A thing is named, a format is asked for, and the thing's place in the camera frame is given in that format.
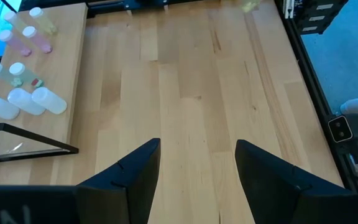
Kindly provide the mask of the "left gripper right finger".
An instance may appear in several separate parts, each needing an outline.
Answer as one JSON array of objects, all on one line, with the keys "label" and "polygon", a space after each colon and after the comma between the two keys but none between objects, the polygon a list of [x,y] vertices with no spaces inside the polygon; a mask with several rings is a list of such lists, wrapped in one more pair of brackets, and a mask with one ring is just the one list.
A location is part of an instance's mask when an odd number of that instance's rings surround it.
[{"label": "left gripper right finger", "polygon": [[356,223],[350,191],[245,140],[235,159],[256,223]]}]

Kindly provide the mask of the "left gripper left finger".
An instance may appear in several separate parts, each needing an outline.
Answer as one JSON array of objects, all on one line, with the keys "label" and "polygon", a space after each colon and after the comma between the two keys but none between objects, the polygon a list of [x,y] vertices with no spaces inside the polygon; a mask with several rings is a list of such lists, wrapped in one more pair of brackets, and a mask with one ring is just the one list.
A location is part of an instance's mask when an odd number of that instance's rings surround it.
[{"label": "left gripper left finger", "polygon": [[160,170],[160,139],[153,138],[81,182],[80,223],[147,223]]}]

